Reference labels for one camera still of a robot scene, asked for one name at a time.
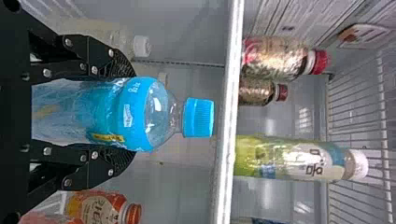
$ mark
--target wire rack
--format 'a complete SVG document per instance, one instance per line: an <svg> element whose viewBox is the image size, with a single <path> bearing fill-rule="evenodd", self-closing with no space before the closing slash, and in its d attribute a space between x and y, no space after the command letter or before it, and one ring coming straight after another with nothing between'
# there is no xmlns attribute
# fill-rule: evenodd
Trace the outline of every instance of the wire rack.
<svg viewBox="0 0 396 224"><path fill-rule="evenodd" d="M361 150L370 167L362 181L329 185L328 223L395 221L395 56L396 48L390 44L375 56L336 74L328 85L328 140Z"/></svg>

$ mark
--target beverage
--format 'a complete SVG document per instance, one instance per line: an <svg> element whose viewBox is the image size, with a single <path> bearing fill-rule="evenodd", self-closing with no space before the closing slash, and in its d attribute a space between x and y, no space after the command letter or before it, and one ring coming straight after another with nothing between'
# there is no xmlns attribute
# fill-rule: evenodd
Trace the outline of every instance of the beverage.
<svg viewBox="0 0 396 224"><path fill-rule="evenodd" d="M122 194L83 190L69 199L65 212L70 217L80 218L85 224L138 224L142 206L128 203Z"/></svg>
<svg viewBox="0 0 396 224"><path fill-rule="evenodd" d="M239 82L239 105L268 105L272 101L286 101L288 86L271 80L241 76Z"/></svg>
<svg viewBox="0 0 396 224"><path fill-rule="evenodd" d="M255 217L239 217L231 219L231 224L288 224L284 222L271 221Z"/></svg>
<svg viewBox="0 0 396 224"><path fill-rule="evenodd" d="M319 75L328 64L325 50L280 36L244 40L242 75L276 81L293 81L300 75Z"/></svg>
<svg viewBox="0 0 396 224"><path fill-rule="evenodd" d="M368 161L355 149L330 142L238 135L234 175L269 179L359 180Z"/></svg>
<svg viewBox="0 0 396 224"><path fill-rule="evenodd" d="M84 224L81 219L59 214L47 215L39 212L29 212L24 215L19 224Z"/></svg>
<svg viewBox="0 0 396 224"><path fill-rule="evenodd" d="M214 103L178 102L151 77L112 82L57 80L33 89L33 138L152 151L174 133L210 137Z"/></svg>

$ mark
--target bottle label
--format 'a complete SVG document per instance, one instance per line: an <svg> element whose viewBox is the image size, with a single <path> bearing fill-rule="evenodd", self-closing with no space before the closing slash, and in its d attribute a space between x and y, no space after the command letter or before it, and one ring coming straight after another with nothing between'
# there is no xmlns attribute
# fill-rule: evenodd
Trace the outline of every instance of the bottle label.
<svg viewBox="0 0 396 224"><path fill-rule="evenodd" d="M124 105L123 120L124 120L124 128L132 127L132 121L134 119L131 114L131 106L130 105Z"/></svg>
<svg viewBox="0 0 396 224"><path fill-rule="evenodd" d="M336 180L345 150L333 143L238 135L234 175L269 179Z"/></svg>
<svg viewBox="0 0 396 224"><path fill-rule="evenodd" d="M78 217L86 224L118 224L124 196L98 190L76 193L66 207L66 214Z"/></svg>
<svg viewBox="0 0 396 224"><path fill-rule="evenodd" d="M87 224L116 224L119 223L119 211L103 196L90 197L82 202L82 216Z"/></svg>
<svg viewBox="0 0 396 224"><path fill-rule="evenodd" d="M330 145L320 147L315 144L298 144L282 153L283 160L275 161L274 164L263 164L260 174L264 178L276 178L277 173L277 176L289 176L291 179L341 179L345 166L339 157L343 157L344 153L330 147Z"/></svg>
<svg viewBox="0 0 396 224"><path fill-rule="evenodd" d="M125 142L124 137L119 134L92 133L92 138L105 142Z"/></svg>

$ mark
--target plastic bottle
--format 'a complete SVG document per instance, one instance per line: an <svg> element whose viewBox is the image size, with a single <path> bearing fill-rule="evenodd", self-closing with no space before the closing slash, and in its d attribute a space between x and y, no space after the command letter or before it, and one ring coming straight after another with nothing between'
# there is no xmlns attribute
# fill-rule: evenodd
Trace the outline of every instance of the plastic bottle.
<svg viewBox="0 0 396 224"><path fill-rule="evenodd" d="M79 218L60 214L29 212L21 218L19 224L84 224L84 222Z"/></svg>
<svg viewBox="0 0 396 224"><path fill-rule="evenodd" d="M270 179L359 180L369 170L365 155L331 142L238 135L234 175Z"/></svg>
<svg viewBox="0 0 396 224"><path fill-rule="evenodd" d="M241 77L238 104L265 106L272 101L286 101L288 93L287 85L260 78Z"/></svg>
<svg viewBox="0 0 396 224"><path fill-rule="evenodd" d="M122 194L83 190L69 199L65 213L70 217L80 218L86 224L138 224L142 216L142 206L128 203Z"/></svg>
<svg viewBox="0 0 396 224"><path fill-rule="evenodd" d="M90 35L112 48L119 49L129 60L134 57L148 57L151 53L147 36L133 35L127 26L119 23L76 18L53 21L51 26L58 34Z"/></svg>
<svg viewBox="0 0 396 224"><path fill-rule="evenodd" d="M33 90L33 138L152 151L174 133L210 137L213 101L178 102L151 77L112 82L57 80Z"/></svg>
<svg viewBox="0 0 396 224"><path fill-rule="evenodd" d="M275 81L293 81L300 75L319 75L328 64L325 50L310 49L302 42L280 36L244 40L242 75Z"/></svg>
<svg viewBox="0 0 396 224"><path fill-rule="evenodd" d="M288 224L284 222L271 221L255 217L239 217L231 219L231 224Z"/></svg>

